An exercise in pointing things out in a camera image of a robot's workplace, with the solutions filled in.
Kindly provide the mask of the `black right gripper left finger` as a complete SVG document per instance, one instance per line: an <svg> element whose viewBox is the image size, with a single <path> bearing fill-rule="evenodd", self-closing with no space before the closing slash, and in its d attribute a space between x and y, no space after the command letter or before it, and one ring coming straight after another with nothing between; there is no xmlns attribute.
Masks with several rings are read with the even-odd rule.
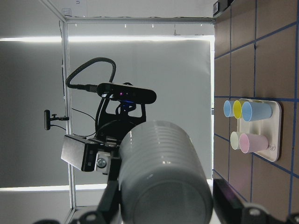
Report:
<svg viewBox="0 0 299 224"><path fill-rule="evenodd" d="M107 187L96 210L88 211L79 218L73 219L71 224L109 224L114 214L119 209L121 193L118 177L121 167L121 158L111 158Z"/></svg>

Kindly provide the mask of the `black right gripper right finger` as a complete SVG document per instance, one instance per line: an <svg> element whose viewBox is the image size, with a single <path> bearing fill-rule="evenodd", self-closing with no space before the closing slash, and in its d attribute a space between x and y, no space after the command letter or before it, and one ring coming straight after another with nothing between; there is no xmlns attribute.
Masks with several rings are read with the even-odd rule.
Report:
<svg viewBox="0 0 299 224"><path fill-rule="evenodd" d="M243 203L223 179L213 180L215 213L222 224L291 224L292 215L280 221L259 205Z"/></svg>

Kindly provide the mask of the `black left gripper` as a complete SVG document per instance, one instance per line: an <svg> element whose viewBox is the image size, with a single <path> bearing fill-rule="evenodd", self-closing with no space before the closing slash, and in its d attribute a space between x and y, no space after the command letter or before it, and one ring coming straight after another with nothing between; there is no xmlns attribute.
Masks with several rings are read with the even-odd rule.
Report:
<svg viewBox="0 0 299 224"><path fill-rule="evenodd" d="M100 101L95 118L94 138L64 136L61 159L80 171L119 174L121 141L132 128L146 121L145 104L141 104L142 115L134 117L129 112L136 109L136 103L121 101L115 113L111 114L106 112L109 102Z"/></svg>

